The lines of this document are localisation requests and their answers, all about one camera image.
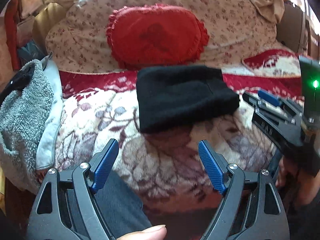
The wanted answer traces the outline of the person's left hand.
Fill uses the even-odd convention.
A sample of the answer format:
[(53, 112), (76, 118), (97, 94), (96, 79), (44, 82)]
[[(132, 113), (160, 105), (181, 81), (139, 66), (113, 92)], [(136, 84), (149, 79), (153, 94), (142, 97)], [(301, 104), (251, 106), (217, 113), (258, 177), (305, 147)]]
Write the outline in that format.
[(127, 233), (117, 240), (163, 240), (167, 234), (165, 225), (157, 225), (143, 231)]

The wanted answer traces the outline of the person's right hand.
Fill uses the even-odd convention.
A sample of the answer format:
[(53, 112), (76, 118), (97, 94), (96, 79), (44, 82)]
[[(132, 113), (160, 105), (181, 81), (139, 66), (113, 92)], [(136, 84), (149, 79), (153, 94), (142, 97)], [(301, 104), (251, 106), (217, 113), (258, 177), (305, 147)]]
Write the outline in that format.
[(295, 207), (301, 207), (310, 204), (319, 191), (319, 172), (313, 177), (304, 169), (299, 168), (296, 163), (283, 156), (279, 162), (279, 172), (276, 180), (276, 187), (285, 186), (287, 176), (292, 175), (298, 183), (298, 192)]

